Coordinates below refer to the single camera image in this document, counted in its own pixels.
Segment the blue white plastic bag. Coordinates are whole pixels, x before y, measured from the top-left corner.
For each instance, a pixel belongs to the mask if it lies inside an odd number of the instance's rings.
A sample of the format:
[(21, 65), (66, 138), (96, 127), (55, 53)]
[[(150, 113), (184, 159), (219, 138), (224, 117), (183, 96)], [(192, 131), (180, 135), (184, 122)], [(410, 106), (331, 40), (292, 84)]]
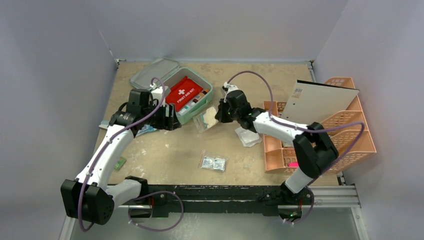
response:
[(135, 137), (137, 138), (140, 135), (155, 132), (155, 131), (157, 131), (157, 129), (155, 127), (153, 127), (149, 124), (146, 124), (136, 133)]

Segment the beige gauze packet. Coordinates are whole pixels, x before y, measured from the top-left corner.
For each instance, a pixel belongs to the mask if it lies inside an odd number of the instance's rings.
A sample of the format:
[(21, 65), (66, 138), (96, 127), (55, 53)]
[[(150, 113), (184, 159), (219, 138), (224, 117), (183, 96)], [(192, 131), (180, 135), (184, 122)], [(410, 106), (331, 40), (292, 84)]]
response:
[(211, 106), (198, 115), (194, 116), (194, 124), (199, 133), (207, 131), (219, 122), (215, 118), (217, 113), (217, 108), (215, 106)]

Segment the red first aid pouch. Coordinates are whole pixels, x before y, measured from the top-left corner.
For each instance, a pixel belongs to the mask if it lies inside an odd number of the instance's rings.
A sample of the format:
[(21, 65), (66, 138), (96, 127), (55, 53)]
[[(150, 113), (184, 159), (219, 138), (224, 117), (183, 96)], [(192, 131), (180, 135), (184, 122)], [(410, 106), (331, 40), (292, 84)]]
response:
[(200, 85), (188, 76), (184, 76), (177, 84), (170, 88), (170, 93), (165, 98), (165, 102), (169, 105), (173, 104), (175, 110), (178, 112), (202, 90), (203, 88)]

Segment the white gauze pad packet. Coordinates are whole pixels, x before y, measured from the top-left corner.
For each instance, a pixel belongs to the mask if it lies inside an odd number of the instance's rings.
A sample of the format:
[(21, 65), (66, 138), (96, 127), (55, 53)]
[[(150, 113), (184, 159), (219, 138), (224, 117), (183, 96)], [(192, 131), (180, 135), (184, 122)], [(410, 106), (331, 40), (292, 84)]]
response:
[(255, 144), (262, 142), (262, 138), (258, 133), (252, 132), (242, 127), (236, 128), (234, 131), (244, 147), (250, 148)]

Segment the clear bag alcohol wipes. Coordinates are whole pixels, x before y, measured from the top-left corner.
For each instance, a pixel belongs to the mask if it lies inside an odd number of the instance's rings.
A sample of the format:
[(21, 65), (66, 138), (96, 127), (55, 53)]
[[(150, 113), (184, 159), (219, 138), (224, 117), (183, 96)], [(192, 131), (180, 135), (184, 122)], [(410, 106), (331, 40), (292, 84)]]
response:
[(203, 150), (198, 163), (198, 168), (224, 173), (227, 162), (227, 157), (211, 151)]

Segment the white plastic bottle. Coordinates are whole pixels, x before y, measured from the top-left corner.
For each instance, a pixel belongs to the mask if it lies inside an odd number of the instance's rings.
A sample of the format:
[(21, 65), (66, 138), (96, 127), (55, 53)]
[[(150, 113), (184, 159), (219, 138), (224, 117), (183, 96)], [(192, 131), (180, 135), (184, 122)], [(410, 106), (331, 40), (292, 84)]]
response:
[(195, 102), (189, 102), (188, 104), (184, 105), (178, 111), (178, 114), (181, 115), (181, 116), (184, 115), (184, 114), (186, 114), (187, 112), (189, 112), (194, 107), (195, 104), (196, 104)]

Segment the brown bottle orange cap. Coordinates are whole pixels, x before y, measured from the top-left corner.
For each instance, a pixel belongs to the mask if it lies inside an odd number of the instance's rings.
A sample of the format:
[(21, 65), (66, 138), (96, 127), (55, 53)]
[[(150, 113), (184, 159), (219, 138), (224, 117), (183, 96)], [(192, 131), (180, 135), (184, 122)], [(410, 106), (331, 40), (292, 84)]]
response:
[(197, 94), (193, 99), (192, 102), (193, 103), (197, 103), (200, 99), (202, 99), (207, 93), (209, 92), (208, 89), (204, 89), (203, 91), (201, 91), (199, 94)]

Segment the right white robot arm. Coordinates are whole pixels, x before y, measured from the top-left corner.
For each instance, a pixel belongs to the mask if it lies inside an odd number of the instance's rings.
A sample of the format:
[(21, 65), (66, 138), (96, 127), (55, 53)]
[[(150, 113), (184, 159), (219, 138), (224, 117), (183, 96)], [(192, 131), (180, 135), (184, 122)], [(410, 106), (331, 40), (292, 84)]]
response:
[(281, 185), (280, 196), (288, 204), (300, 198), (301, 191), (321, 176), (339, 153), (320, 123), (298, 124), (272, 117), (262, 108), (251, 107), (242, 90), (224, 89), (215, 118), (220, 123), (237, 122), (243, 129), (268, 135), (293, 146), (297, 169)]

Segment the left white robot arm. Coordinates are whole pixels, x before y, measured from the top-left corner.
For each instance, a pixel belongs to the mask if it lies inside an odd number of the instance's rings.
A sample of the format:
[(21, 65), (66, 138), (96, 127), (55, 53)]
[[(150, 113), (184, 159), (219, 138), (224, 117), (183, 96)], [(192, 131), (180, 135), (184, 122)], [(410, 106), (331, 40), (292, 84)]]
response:
[(111, 116), (105, 137), (89, 163), (60, 187), (68, 217), (81, 224), (105, 225), (124, 203), (132, 200), (142, 205), (148, 201), (152, 194), (144, 178), (127, 176), (113, 186), (108, 182), (123, 152), (145, 125), (167, 131), (181, 127), (174, 106), (165, 102), (166, 91), (166, 87), (130, 91), (128, 101)]

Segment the mint green storage case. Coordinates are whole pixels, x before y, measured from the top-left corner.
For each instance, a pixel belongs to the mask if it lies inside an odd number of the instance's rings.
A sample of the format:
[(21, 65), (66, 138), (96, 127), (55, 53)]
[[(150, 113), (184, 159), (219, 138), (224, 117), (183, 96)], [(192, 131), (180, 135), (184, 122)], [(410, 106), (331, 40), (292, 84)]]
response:
[(165, 103), (174, 105), (176, 117), (184, 125), (199, 114), (213, 98), (214, 86), (190, 68), (182, 67), (178, 61), (159, 58), (129, 80), (137, 89), (153, 90), (160, 86), (160, 78), (166, 86)]

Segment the small green packet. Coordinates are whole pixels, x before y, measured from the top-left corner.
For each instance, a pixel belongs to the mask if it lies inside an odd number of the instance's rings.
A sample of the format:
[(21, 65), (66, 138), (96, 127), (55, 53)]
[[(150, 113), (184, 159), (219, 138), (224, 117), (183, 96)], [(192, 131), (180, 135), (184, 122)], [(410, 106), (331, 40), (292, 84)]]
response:
[(126, 162), (127, 162), (126, 158), (120, 157), (119, 160), (116, 162), (114, 169), (116, 171), (119, 171)]

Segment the pink marker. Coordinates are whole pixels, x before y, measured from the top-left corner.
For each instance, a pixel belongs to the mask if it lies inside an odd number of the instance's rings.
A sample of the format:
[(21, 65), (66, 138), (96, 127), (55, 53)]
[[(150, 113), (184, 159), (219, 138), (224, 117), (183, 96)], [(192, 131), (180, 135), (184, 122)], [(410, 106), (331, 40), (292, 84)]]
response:
[(298, 162), (297, 162), (297, 161), (294, 161), (294, 162), (289, 162), (289, 163), (287, 164), (287, 166), (288, 166), (289, 168), (297, 168), (297, 167), (299, 166), (299, 164), (298, 164)]

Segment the black metal base frame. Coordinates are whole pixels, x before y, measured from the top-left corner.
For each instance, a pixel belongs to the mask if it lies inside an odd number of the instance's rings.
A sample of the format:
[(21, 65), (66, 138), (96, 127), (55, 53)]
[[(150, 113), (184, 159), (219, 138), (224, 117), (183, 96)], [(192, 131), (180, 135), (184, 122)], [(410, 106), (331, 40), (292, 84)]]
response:
[(296, 221), (303, 216), (303, 207), (315, 203), (311, 189), (292, 193), (281, 185), (169, 185), (149, 184), (135, 176), (128, 180), (141, 182), (141, 196), (130, 200), (136, 205), (150, 205), (154, 218), (170, 213), (261, 214)]

